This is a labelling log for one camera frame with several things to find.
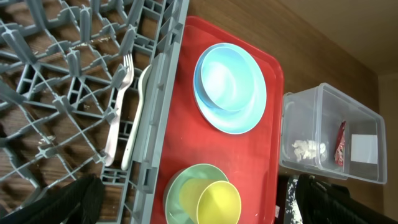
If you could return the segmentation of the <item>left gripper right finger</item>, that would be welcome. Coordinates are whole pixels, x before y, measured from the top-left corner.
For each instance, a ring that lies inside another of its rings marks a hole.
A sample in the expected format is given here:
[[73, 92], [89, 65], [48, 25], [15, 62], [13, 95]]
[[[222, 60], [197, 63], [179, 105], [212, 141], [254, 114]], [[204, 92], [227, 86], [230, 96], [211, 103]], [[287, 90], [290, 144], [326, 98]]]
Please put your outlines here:
[[312, 175], [298, 177], [295, 199], [303, 224], [397, 224], [397, 221], [353, 200], [349, 190]]

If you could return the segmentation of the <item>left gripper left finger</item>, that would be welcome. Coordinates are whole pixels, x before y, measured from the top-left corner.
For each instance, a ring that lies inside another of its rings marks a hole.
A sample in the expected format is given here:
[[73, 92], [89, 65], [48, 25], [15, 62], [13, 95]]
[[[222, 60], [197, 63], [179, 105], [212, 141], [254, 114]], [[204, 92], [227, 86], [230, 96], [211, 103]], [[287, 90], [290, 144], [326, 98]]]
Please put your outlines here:
[[3, 224], [97, 223], [105, 186], [94, 174], [86, 175], [29, 206], [1, 219]]

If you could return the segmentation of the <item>white tissue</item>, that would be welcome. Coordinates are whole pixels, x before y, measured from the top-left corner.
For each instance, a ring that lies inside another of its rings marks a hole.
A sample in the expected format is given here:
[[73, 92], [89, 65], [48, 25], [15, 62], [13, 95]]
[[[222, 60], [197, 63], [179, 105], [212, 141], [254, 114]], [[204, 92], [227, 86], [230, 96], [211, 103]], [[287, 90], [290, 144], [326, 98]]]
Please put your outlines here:
[[296, 161], [300, 162], [302, 159], [314, 159], [317, 153], [318, 143], [313, 140], [296, 140], [292, 147], [296, 155]]

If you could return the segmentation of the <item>red snack wrapper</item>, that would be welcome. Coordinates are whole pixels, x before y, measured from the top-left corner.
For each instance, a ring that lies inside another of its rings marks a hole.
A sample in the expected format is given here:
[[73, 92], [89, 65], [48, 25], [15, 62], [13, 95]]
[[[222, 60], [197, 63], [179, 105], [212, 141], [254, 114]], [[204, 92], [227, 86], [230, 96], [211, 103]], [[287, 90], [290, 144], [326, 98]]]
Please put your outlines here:
[[335, 144], [335, 164], [343, 166], [344, 164], [344, 149], [345, 149], [345, 126], [346, 121], [343, 121], [339, 127], [338, 135]]

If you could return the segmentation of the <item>yellow plastic cup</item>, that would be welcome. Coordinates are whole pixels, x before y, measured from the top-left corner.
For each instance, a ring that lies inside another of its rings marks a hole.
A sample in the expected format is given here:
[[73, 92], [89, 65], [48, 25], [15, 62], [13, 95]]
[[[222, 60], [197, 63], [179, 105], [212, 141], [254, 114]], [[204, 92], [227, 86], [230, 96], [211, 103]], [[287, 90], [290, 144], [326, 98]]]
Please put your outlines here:
[[241, 216], [241, 196], [227, 180], [189, 179], [178, 199], [194, 224], [237, 224]]

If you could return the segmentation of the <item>white plastic spoon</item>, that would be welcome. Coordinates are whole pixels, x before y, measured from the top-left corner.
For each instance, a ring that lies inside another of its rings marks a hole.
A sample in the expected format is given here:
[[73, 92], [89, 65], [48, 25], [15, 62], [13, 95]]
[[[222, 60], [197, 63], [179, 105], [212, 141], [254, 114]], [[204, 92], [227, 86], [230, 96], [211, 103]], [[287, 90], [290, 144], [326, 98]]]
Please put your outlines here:
[[144, 100], [145, 100], [145, 92], [146, 92], [147, 81], [149, 79], [151, 70], [152, 70], [152, 65], [148, 65], [142, 71], [142, 73], [141, 73], [141, 75], [139, 77], [138, 86], [137, 86], [138, 95], [139, 95], [139, 102], [138, 102], [136, 114], [135, 114], [135, 117], [134, 117], [134, 121], [133, 121], [133, 124], [132, 124], [131, 132], [130, 132], [130, 135], [128, 137], [127, 144], [126, 144], [126, 147], [125, 147], [125, 150], [124, 150], [123, 159], [122, 159], [122, 162], [121, 162], [121, 169], [122, 170], [128, 170], [128, 168], [130, 166], [130, 160], [131, 160], [131, 156], [132, 156], [132, 153], [133, 153], [134, 144], [135, 144], [135, 141], [136, 141], [136, 136], [137, 136], [137, 132], [138, 132], [138, 128], [139, 128], [139, 123], [140, 123], [140, 120], [141, 120], [142, 110], [143, 110], [143, 107], [144, 107]]

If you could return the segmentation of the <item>white plastic fork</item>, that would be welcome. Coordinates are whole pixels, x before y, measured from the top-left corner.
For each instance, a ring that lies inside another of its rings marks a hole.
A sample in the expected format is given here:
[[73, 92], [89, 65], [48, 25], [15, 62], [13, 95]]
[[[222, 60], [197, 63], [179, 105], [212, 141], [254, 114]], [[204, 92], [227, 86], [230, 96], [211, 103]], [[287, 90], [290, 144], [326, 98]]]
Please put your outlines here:
[[116, 155], [124, 94], [127, 91], [127, 89], [131, 86], [134, 80], [134, 62], [131, 53], [127, 53], [124, 56], [124, 66], [127, 66], [127, 74], [124, 77], [120, 89], [118, 90], [118, 94], [116, 96], [116, 102], [115, 102], [116, 116], [111, 121], [108, 138], [106, 141], [106, 146], [104, 149], [106, 153], [104, 164], [106, 167], [109, 167], [113, 163]]

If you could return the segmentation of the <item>light blue bowl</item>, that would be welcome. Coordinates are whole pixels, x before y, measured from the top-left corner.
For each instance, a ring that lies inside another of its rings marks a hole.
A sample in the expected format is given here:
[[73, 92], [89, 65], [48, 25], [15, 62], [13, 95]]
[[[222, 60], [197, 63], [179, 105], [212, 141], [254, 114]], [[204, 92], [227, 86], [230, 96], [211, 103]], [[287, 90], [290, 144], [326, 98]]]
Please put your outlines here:
[[246, 107], [254, 94], [252, 58], [241, 47], [217, 44], [200, 66], [200, 83], [210, 104], [226, 111]]

